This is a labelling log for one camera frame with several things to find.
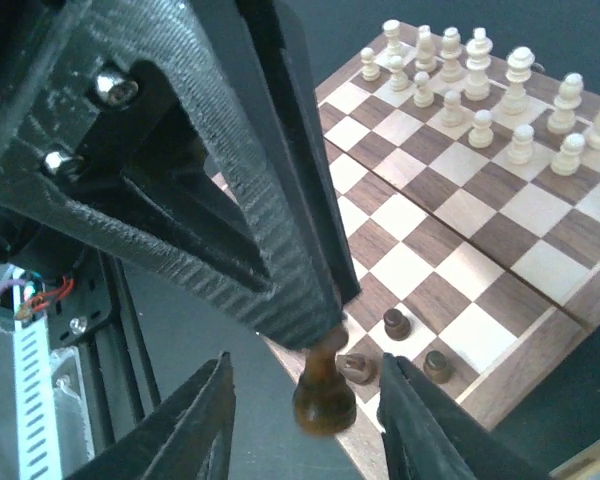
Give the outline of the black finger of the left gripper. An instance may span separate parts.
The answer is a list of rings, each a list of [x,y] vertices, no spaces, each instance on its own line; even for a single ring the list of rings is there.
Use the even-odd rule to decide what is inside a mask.
[[[299,190],[340,303],[354,300],[357,280],[329,171],[306,36],[296,13],[282,1],[238,1],[290,147]]]

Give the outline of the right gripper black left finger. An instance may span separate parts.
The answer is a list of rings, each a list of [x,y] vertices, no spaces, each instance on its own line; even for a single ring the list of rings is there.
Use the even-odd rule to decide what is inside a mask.
[[[207,361],[71,479],[227,479],[236,395],[230,354]]]

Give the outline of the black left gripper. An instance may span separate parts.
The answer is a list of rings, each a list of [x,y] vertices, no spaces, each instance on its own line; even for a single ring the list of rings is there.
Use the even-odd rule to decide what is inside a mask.
[[[238,1],[0,1],[0,262],[96,248],[291,350],[342,305]]]

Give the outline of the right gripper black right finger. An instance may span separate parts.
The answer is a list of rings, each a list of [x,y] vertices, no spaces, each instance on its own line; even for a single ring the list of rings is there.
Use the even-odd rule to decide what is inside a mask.
[[[404,357],[383,356],[378,415],[391,480],[550,477],[494,439]]]

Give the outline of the dark chess piece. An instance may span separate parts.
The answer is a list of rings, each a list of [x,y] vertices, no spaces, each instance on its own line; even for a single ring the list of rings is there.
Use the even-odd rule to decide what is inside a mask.
[[[357,385],[369,384],[377,374],[375,362],[361,353],[338,355],[336,367],[346,380]]]
[[[425,355],[423,372],[433,383],[441,385],[450,380],[452,367],[441,351],[431,350]]]
[[[309,435],[336,435],[356,421],[355,395],[336,367],[336,354],[348,340],[348,331],[339,325],[306,351],[293,408],[297,425]]]

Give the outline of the dark pawn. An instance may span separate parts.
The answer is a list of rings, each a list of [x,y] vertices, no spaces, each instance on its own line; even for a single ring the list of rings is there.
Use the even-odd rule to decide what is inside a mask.
[[[411,334],[411,322],[397,308],[390,308],[384,312],[383,323],[386,335],[393,341],[405,340]]]

